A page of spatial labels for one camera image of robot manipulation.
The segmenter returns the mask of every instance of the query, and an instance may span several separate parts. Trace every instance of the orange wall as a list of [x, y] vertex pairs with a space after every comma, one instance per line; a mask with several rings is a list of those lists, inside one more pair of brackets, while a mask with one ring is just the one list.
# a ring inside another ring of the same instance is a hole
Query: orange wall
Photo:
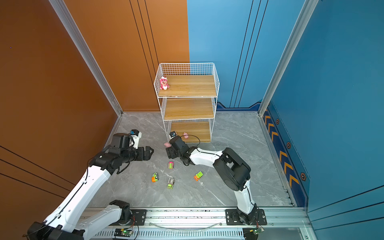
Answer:
[[161, 62], [189, 62], [186, 0], [65, 0], [124, 111], [158, 111]]
[[78, 182], [117, 116], [49, 1], [1, 1], [0, 22], [0, 146], [35, 164], [0, 148], [0, 230], [25, 239]]

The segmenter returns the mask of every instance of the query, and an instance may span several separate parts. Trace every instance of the pink pig toy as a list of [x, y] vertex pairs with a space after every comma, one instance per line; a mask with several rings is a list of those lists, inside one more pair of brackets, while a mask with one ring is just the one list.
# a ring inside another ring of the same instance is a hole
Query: pink pig toy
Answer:
[[161, 77], [161, 79], [160, 79], [160, 89], [167, 90], [168, 88], [169, 88], [168, 79], [165, 76]]

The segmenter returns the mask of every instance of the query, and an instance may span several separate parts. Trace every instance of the yellow arrow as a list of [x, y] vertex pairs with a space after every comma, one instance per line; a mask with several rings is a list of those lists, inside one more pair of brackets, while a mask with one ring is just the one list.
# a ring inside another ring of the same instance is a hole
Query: yellow arrow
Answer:
[[292, 166], [289, 165], [287, 162], [284, 162], [284, 173], [287, 174], [287, 167], [293, 170]]
[[272, 131], [272, 142], [273, 142], [273, 136], [274, 135], [279, 136], [276, 132]]
[[299, 181], [292, 175], [289, 175], [289, 186], [292, 188], [292, 180], [294, 180], [297, 184], [300, 184]]
[[269, 123], [269, 124], [268, 124], [268, 132], [270, 132], [271, 127], [274, 127], [274, 125], [273, 125], [272, 123]]
[[280, 162], [281, 162], [281, 156], [282, 155], [288, 157], [287, 154], [285, 154], [285, 152], [280, 151]]
[[267, 118], [271, 119], [270, 116], [265, 116], [265, 125], [266, 125], [266, 119], [267, 119]]

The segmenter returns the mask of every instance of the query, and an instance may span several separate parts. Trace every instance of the robotic arm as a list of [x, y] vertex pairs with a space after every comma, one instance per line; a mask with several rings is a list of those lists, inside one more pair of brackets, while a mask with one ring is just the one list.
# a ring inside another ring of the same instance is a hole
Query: robotic arm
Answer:
[[175, 132], [170, 133], [171, 147], [166, 149], [168, 158], [179, 157], [184, 165], [205, 165], [214, 167], [224, 183], [235, 192], [240, 220], [247, 225], [256, 225], [255, 201], [249, 190], [251, 168], [231, 148], [224, 151], [207, 151], [189, 147]]
[[[103, 211], [86, 221], [78, 223], [80, 216], [95, 193], [117, 169], [119, 174], [132, 161], [147, 161], [153, 149], [138, 147], [141, 132], [117, 133], [112, 142], [93, 157], [86, 172], [63, 202], [45, 219], [43, 223], [34, 222], [28, 229], [30, 240], [88, 240], [100, 229], [117, 222], [131, 221], [129, 203], [114, 200]], [[120, 171], [123, 163], [128, 165]]]

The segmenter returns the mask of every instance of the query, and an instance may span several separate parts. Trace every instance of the gray marble floor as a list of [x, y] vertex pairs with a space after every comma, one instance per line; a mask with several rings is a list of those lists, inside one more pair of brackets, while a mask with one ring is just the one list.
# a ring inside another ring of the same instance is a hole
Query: gray marble floor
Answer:
[[[174, 159], [174, 169], [168, 169], [167, 141], [160, 113], [124, 113], [118, 132], [138, 129], [142, 132], [140, 146], [151, 146], [151, 160], [132, 162], [119, 175], [112, 175], [91, 200], [89, 207], [105, 207], [112, 200], [129, 202], [133, 207], [199, 207], [236, 206], [235, 194], [212, 167], [184, 166]], [[256, 113], [217, 113], [211, 143], [200, 148], [212, 151], [232, 148], [251, 167], [251, 192], [259, 206], [288, 206], [272, 156], [266, 144]], [[199, 181], [194, 175], [201, 171]], [[152, 174], [159, 181], [151, 181]], [[169, 177], [175, 179], [173, 189], [167, 188]]]

